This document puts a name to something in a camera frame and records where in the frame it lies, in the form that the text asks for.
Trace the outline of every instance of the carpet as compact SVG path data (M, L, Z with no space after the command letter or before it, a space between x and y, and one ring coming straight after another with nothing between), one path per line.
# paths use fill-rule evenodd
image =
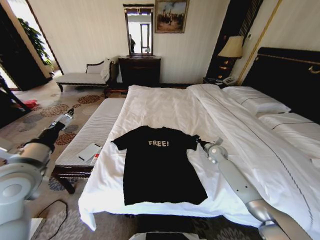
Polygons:
M82 221L78 211L78 199L87 182L86 179L72 179L75 193L70 195L54 178L51 172L55 161L76 136L92 113L104 100L103 89L98 87L64 86L60 92L54 81L25 92L13 92L22 101L36 99L38 106L32 112L0 129L0 136L12 141L14 149L37 137L60 114L74 108L74 120L59 135L55 151L51 155L45 179L40 187L40 196L27 201L31 215L36 217L49 204L62 199L68 204L68 217L54 240L128 240L136 233L164 231L195 233L207 240L260 240L258 230L228 221L223 216L214 218L166 216L166 215L117 215L107 212L95 214L97 230L91 231ZM109 97L125 97L113 93ZM37 240L48 240L58 230L66 216L65 206L56 202L40 217L46 222L38 232Z

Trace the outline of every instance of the red object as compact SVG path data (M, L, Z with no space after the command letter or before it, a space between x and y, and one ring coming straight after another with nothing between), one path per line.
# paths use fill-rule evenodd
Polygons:
M27 100L27 101L24 101L23 102L28 108L32 109L34 108L35 106L37 106L37 100L35 99L32 99L32 100Z

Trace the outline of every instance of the upholstered bench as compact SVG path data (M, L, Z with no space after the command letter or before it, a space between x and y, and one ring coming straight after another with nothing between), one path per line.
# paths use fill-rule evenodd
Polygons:
M94 167L91 165L91 161L82 161L77 157L77 154L91 143L99 146L105 144L124 101L125 98L105 99L55 161L55 167L51 175L70 194L73 194L75 189L67 179L88 178Z
M104 98L107 98L106 87L117 81L119 74L118 58L106 58L96 64L87 64L85 73L70 72L55 78L61 92L63 85L104 87Z

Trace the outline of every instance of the framed painting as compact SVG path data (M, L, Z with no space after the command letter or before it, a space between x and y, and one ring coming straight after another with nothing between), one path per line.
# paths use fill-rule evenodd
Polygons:
M188 6L189 0L156 0L155 32L183 34Z

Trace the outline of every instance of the black cable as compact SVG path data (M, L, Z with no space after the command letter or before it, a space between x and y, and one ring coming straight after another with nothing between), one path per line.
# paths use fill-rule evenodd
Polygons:
M52 237L50 237L48 240L51 240L53 237L55 237L55 236L58 234L58 232L59 232L62 224L64 224L64 222L67 220L67 218L68 218L68 204L67 204L65 201L61 200L61 199L55 200L54 202L50 203L45 209L43 209L43 210L38 214L38 216L37 216L37 218L39 218L40 215L41 215L47 208L49 208L51 205L53 205L53 204L56 203L56 202L61 202L61 203L63 203L63 204L65 205L65 218L64 218L64 220L61 222L61 224L60 224L60 226L58 227L58 230L55 232L55 234L54 234Z

